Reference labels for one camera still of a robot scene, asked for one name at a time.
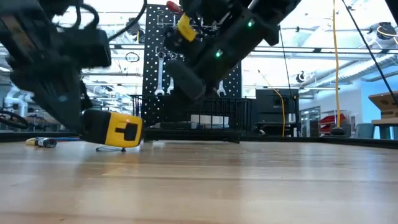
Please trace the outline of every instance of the chair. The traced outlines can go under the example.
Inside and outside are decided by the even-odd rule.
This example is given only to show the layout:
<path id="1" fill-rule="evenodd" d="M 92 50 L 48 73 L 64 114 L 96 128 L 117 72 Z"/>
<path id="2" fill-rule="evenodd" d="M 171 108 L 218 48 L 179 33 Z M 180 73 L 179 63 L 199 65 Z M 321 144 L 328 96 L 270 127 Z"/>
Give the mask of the chair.
<path id="1" fill-rule="evenodd" d="M 360 139 L 374 138 L 374 125 L 371 123 L 357 124 L 354 138 L 360 138 Z"/>

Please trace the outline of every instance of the cable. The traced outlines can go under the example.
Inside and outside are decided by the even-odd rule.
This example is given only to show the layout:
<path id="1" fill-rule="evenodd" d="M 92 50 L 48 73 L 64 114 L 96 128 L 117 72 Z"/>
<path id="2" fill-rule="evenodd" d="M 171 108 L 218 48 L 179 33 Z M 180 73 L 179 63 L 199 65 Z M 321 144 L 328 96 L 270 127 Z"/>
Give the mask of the cable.
<path id="1" fill-rule="evenodd" d="M 368 43 L 366 43 L 365 37 L 363 36 L 362 32 L 360 31 L 360 29 L 359 29 L 359 27 L 358 27 L 358 25 L 357 25 L 357 23 L 356 23 L 356 21 L 355 21 L 353 15 L 352 15 L 351 11 L 350 11 L 350 9 L 348 8 L 346 2 L 345 2 L 344 0 L 342 0 L 342 1 L 343 1 L 344 5 L 345 5 L 345 7 L 346 7 L 346 9 L 347 9 L 347 12 L 348 12 L 349 16 L 351 17 L 351 19 L 352 19 L 353 22 L 354 22 L 355 28 L 358 30 L 358 32 L 359 32 L 359 34 L 360 34 L 360 36 L 361 36 L 363 42 L 365 43 L 365 46 L 366 46 L 366 48 L 368 49 L 369 54 L 370 54 L 370 56 L 372 57 L 372 59 L 373 59 L 373 61 L 374 61 L 374 64 L 375 64 L 375 66 L 377 67 L 377 70 L 378 70 L 379 73 L 380 73 L 381 78 L 382 78 L 383 81 L 384 81 L 384 84 L 386 84 L 386 87 L 387 87 L 387 89 L 388 89 L 388 91 L 389 91 L 389 93 L 390 93 L 392 99 L 394 100 L 394 103 L 398 106 L 398 100 L 397 100 L 396 96 L 394 95 L 394 92 L 392 92 L 391 87 L 390 87 L 390 84 L 388 84 L 387 79 L 386 79 L 386 77 L 384 76 L 384 73 L 383 73 L 383 71 L 381 70 L 381 67 L 380 67 L 379 63 L 377 62 L 376 58 L 374 57 L 373 52 L 372 52 L 371 48 L 369 47 Z"/>
<path id="2" fill-rule="evenodd" d="M 13 128 L 19 128 L 19 129 L 28 129 L 29 128 L 29 123 L 27 122 L 27 120 L 21 116 L 19 116 L 18 114 L 15 114 L 13 112 L 10 111 L 6 111 L 3 108 L 0 108 L 0 114 L 3 115 L 8 115 L 10 116 L 10 119 L 4 119 L 4 118 L 0 118 L 0 123 L 3 123 L 7 126 L 13 127 Z"/>
<path id="3" fill-rule="evenodd" d="M 139 19 L 141 18 L 141 16 L 145 12 L 145 9 L 147 8 L 147 5 L 148 5 L 147 0 L 144 0 L 144 3 L 142 4 L 142 8 L 141 8 L 141 11 L 139 12 L 138 16 L 132 22 L 130 22 L 125 28 L 117 31 L 117 33 L 115 33 L 112 36 L 108 37 L 108 42 L 110 42 L 110 41 L 114 40 L 115 38 L 119 37 L 124 32 L 126 32 L 127 30 L 132 28 L 135 24 L 137 24 Z"/>
<path id="4" fill-rule="evenodd" d="M 286 51 L 285 51 L 285 44 L 284 44 L 284 38 L 282 36 L 282 29 L 279 27 L 280 30 L 280 42 L 282 43 L 282 50 L 284 52 L 284 59 L 285 59 L 285 68 L 286 68 L 286 75 L 287 75 L 287 84 L 289 85 L 289 93 L 290 93 L 290 100 L 293 99 L 292 95 L 292 88 L 290 87 L 290 77 L 289 77 L 289 69 L 287 68 L 287 59 L 286 59 Z M 293 108 L 294 111 L 296 112 L 296 105 L 293 103 Z"/>
<path id="5" fill-rule="evenodd" d="M 337 51 L 336 0 L 333 0 L 333 41 L 334 41 L 334 45 L 335 45 L 335 56 L 336 56 L 336 85 L 335 85 L 335 87 L 336 87 L 336 112 L 337 112 L 336 127 L 340 128 L 340 101 L 339 101 L 339 96 L 338 96 L 338 72 L 340 69 L 340 65 L 339 65 L 339 61 L 338 61 L 338 51 Z"/>
<path id="6" fill-rule="evenodd" d="M 393 37 L 393 38 L 394 38 L 394 41 L 396 42 L 396 44 L 398 44 L 398 40 L 397 40 L 398 34 L 388 34 L 388 33 L 385 33 L 385 32 L 380 31 L 380 28 L 382 28 L 382 27 L 379 26 L 379 27 L 377 28 L 377 31 L 378 31 L 379 33 L 381 33 L 382 35 L 388 36 L 388 37 Z"/>
<path id="7" fill-rule="evenodd" d="M 63 27 L 59 24 L 56 24 L 56 27 L 59 27 L 61 29 L 79 29 L 80 24 L 81 24 L 81 10 L 80 7 L 82 5 L 82 1 L 81 0 L 76 0 L 76 3 L 73 3 L 71 5 L 75 5 L 75 9 L 76 9 L 76 22 L 74 23 L 73 26 L 71 27 Z"/>
<path id="8" fill-rule="evenodd" d="M 93 6 L 90 6 L 87 4 L 82 4 L 81 8 L 86 9 L 87 11 L 92 13 L 92 15 L 94 16 L 93 20 L 85 26 L 85 29 L 95 29 L 98 26 L 98 24 L 100 23 L 100 15 L 98 15 L 97 10 L 95 10 L 95 8 L 93 8 Z"/>
<path id="9" fill-rule="evenodd" d="M 276 92 L 276 94 L 278 94 L 279 98 L 280 98 L 280 102 L 282 102 L 282 115 L 283 115 L 283 127 L 282 127 L 282 137 L 285 137 L 285 125 L 286 125 L 286 117 L 285 117 L 285 103 L 284 103 L 284 98 L 282 97 L 282 95 L 276 90 L 274 89 L 274 87 L 272 87 L 272 85 L 268 82 L 267 78 L 261 73 L 260 70 L 258 70 L 258 73 L 263 77 L 263 79 L 267 82 L 267 84 L 269 85 L 269 87 L 272 88 L 272 90 L 274 92 Z"/>

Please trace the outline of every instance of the ceiling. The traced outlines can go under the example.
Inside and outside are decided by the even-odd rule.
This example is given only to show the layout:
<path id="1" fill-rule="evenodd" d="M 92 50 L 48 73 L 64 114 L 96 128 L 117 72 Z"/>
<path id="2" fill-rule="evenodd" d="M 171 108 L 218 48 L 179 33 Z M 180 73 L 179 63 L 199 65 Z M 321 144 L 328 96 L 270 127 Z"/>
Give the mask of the ceiling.
<path id="1" fill-rule="evenodd" d="M 166 0 L 148 0 L 149 4 L 165 4 Z M 106 30 L 109 35 L 123 28 L 129 18 L 136 17 L 142 6 L 142 0 L 112 0 L 98 1 L 85 0 L 85 3 L 92 5 L 98 12 L 100 17 L 99 26 Z M 394 19 L 384 1 L 379 0 L 346 0 L 346 3 L 352 7 L 352 13 L 360 28 L 363 30 L 364 36 L 373 48 L 396 48 L 395 42 L 391 40 L 376 39 L 375 32 L 368 34 L 370 27 L 375 26 L 379 22 L 392 22 L 396 27 Z M 355 30 L 346 9 L 341 1 L 336 4 L 338 15 L 336 17 L 337 40 L 339 48 L 363 48 L 362 40 Z M 319 0 L 302 0 L 296 10 L 292 12 L 282 23 L 282 38 L 284 47 L 329 47 L 333 48 L 333 1 Z M 83 12 L 82 24 L 91 21 L 92 15 Z M 68 12 L 54 19 L 63 26 L 70 26 L 76 20 L 74 8 L 70 8 Z M 145 29 L 146 15 L 139 21 L 141 28 Z M 112 44 L 136 44 L 135 36 L 124 34 L 118 37 Z M 259 46 L 267 47 L 266 42 L 260 43 Z M 140 61 L 129 63 L 125 60 L 128 52 L 134 52 L 140 56 Z M 323 54 L 317 56 L 314 54 L 294 53 L 287 55 L 287 69 L 282 53 L 271 52 L 254 52 L 242 61 L 243 68 L 243 85 L 268 85 L 267 81 L 273 86 L 287 86 L 288 75 L 291 85 L 297 85 L 295 77 L 298 73 L 317 74 L 321 70 L 333 70 L 335 67 L 334 54 Z M 122 93 L 140 93 L 140 85 L 142 83 L 143 73 L 143 50 L 113 50 L 113 64 L 110 68 L 99 68 L 87 71 L 91 73 L 85 77 L 86 82 L 106 82 L 106 83 L 127 83 Z M 351 54 L 340 60 L 340 65 L 351 64 L 356 61 L 356 55 Z M 244 91 L 245 94 L 251 95 L 252 91 Z"/>

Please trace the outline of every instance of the yellow cable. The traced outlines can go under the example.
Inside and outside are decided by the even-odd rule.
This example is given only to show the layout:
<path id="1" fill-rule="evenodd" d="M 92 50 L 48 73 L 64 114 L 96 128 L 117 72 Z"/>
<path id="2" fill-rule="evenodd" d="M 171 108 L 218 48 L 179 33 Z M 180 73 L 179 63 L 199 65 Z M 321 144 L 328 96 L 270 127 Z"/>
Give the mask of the yellow cable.
<path id="1" fill-rule="evenodd" d="M 335 55 L 336 55 L 336 110 L 337 110 L 336 127 L 340 128 L 340 101 L 338 98 L 338 72 L 340 69 L 340 65 L 338 63 L 337 36 L 336 36 L 336 0 L 333 0 L 333 40 L 335 43 Z"/>
<path id="2" fill-rule="evenodd" d="M 269 84 L 267 78 L 260 72 L 261 76 L 263 77 L 263 79 L 267 82 L 267 84 L 269 85 L 269 87 L 272 88 L 272 90 L 274 90 L 276 92 L 276 94 L 278 94 L 280 101 L 282 102 L 282 115 L 283 115 L 283 127 L 282 127 L 282 137 L 285 137 L 285 124 L 286 124 L 286 120 L 285 120 L 285 103 L 284 103 L 284 98 L 282 97 L 282 95 L 276 90 L 274 89 L 274 87 L 272 87 L 271 84 Z"/>
<path id="3" fill-rule="evenodd" d="M 382 35 L 388 36 L 388 37 L 393 37 L 393 38 L 394 38 L 394 41 L 396 42 L 396 44 L 398 44 L 398 40 L 397 40 L 398 34 L 387 34 L 387 33 L 385 33 L 385 32 L 380 31 L 381 28 L 382 28 L 381 26 L 379 26 L 379 27 L 377 28 L 377 31 L 378 31 L 379 33 L 381 33 Z"/>

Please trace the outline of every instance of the metal rack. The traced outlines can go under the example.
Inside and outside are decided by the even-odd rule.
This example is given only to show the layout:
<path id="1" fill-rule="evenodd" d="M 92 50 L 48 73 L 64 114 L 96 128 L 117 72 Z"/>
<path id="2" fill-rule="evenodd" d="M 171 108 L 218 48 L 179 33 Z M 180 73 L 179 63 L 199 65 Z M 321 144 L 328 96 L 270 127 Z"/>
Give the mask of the metal rack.
<path id="1" fill-rule="evenodd" d="M 133 115 L 144 118 L 145 139 L 184 138 L 194 135 L 199 140 L 217 138 L 236 142 L 251 132 L 252 99 L 208 98 L 186 110 L 170 113 L 171 96 L 132 95 Z M 147 110 L 145 104 L 159 106 Z"/>

